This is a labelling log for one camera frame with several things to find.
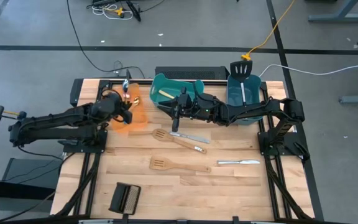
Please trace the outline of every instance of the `wooden tabletop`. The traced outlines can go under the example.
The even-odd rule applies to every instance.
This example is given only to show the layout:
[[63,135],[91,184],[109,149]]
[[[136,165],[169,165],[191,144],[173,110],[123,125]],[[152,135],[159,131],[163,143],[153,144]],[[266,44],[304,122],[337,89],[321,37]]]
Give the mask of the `wooden tabletop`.
[[[99,80],[96,79],[84,80],[78,105],[95,101],[98,83]],[[285,98],[282,82],[267,82],[267,89],[269,96]],[[108,132],[106,150],[99,165],[91,217],[122,218],[121,214],[110,212],[108,208],[116,182],[123,182],[142,187],[136,213],[129,218],[232,220],[233,216],[238,216],[240,220],[272,221],[265,162],[260,155],[257,140],[258,124],[222,127],[181,119],[181,133],[202,136],[210,139],[211,144],[182,140],[207,149],[207,154],[192,151],[174,142],[161,142],[152,137],[151,131],[156,128],[170,131],[172,120],[152,104],[149,90],[148,85],[140,86],[141,100],[149,119],[146,128],[129,134],[118,134],[112,130]],[[226,98],[225,86],[205,86],[204,92],[216,95],[222,101]],[[173,162],[210,166],[211,172],[151,170],[151,156],[167,157]],[[83,158],[83,154],[76,154],[64,163],[51,214],[58,212],[76,190]],[[313,217],[301,160],[296,156],[281,158],[288,191],[305,213]],[[217,160],[241,159],[256,159],[260,164],[216,165]],[[276,192],[280,214],[284,217],[282,197],[277,188]],[[86,196],[83,197],[81,213],[85,212],[85,205]]]

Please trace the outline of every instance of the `white cable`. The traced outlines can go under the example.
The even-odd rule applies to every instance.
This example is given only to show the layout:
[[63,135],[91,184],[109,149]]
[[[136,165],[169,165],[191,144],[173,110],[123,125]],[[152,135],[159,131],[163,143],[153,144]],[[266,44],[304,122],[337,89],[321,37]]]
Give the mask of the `white cable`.
[[310,74],[310,75],[330,75],[330,74],[334,74],[334,73],[337,73],[337,72],[345,71],[345,70],[348,70],[348,69],[351,69],[351,68],[358,68],[358,65],[355,65],[355,66],[350,66],[350,67],[347,67],[347,68],[342,68],[342,69],[339,69],[339,70],[336,70],[336,71],[333,71],[333,72],[313,73],[313,72],[306,72],[306,71],[298,70],[298,69],[295,69],[295,68],[286,67],[286,66],[283,66],[283,65],[272,64],[272,65],[269,65],[267,68],[265,68],[265,70],[259,75],[259,77],[261,77],[271,66],[277,66],[277,67],[287,68],[287,69],[289,69],[289,70],[293,70],[293,71],[301,72],[301,73],[306,73],[306,74]]
[[118,9],[118,7],[115,4],[110,4],[110,5],[107,5],[106,7],[94,7],[94,6],[92,6],[92,13],[97,15],[97,16],[104,15],[108,19],[116,19],[116,20],[129,20],[129,19],[132,19],[134,17],[134,14],[131,11],[123,11],[122,12],[122,13],[126,13],[126,12],[130,13],[131,14],[130,18],[109,17],[106,14],[106,11],[107,11],[106,9],[116,10],[116,9]]

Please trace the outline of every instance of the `orange container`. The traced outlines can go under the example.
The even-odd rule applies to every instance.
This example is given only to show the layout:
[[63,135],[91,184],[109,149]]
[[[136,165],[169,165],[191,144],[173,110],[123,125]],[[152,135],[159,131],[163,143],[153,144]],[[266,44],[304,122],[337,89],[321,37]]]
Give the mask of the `orange container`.
[[[124,90],[122,90],[120,85],[114,86],[113,89],[121,95],[122,99],[124,99]],[[147,126],[147,115],[144,109],[143,100],[140,96],[139,85],[137,83],[129,84],[127,95],[129,95],[129,99],[127,98],[125,100],[132,103],[132,106],[129,108],[129,111],[132,113],[132,123],[126,124],[113,119],[110,120],[110,129],[115,130],[117,133],[127,133],[128,131],[143,129]],[[139,100],[138,105],[134,104],[136,98]]]

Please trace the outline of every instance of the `wooden handle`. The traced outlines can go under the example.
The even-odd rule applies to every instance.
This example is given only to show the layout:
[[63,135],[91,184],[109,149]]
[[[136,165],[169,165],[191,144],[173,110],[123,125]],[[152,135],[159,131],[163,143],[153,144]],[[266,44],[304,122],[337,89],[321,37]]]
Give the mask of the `wooden handle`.
[[168,97],[168,98],[170,98],[170,99],[174,99],[173,96],[169,95],[168,93],[165,93],[165,92],[162,91],[162,90],[159,90],[158,93],[160,93],[161,95],[166,96],[166,97]]
[[175,167],[181,169],[187,169],[187,170],[201,171],[201,172],[211,172],[210,167],[202,166],[202,165],[175,164]]
[[195,145],[193,145],[193,144],[191,144],[191,143],[188,143],[188,142],[186,142],[186,141],[183,141],[183,140],[181,140],[181,139],[178,139],[178,138],[173,138],[173,142],[175,142],[175,143],[178,143],[178,144],[180,144],[180,145],[182,145],[182,146],[185,146],[185,147],[187,147],[187,148],[189,148],[189,149],[192,149],[192,150],[196,150],[197,152],[200,152],[200,153],[202,153],[202,154],[206,154],[206,150],[205,149],[202,149],[202,148],[200,148],[200,147],[198,147],[198,146],[195,146]]

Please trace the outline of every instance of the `butter knife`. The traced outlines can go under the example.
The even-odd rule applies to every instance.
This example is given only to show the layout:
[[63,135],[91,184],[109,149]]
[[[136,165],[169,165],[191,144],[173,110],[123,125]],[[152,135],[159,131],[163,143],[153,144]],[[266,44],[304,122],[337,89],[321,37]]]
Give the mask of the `butter knife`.
[[172,136],[177,136],[177,137],[182,137],[182,138],[188,138],[194,141],[199,141],[199,142],[203,142],[203,143],[208,143],[209,144],[209,140],[202,138],[202,137],[198,137],[198,136],[191,136],[191,135],[187,135],[187,134],[181,134],[181,133],[174,133],[173,131],[169,132],[170,135]]
[[224,164],[260,164],[259,161],[256,160],[242,160],[242,161],[217,161],[218,165]]

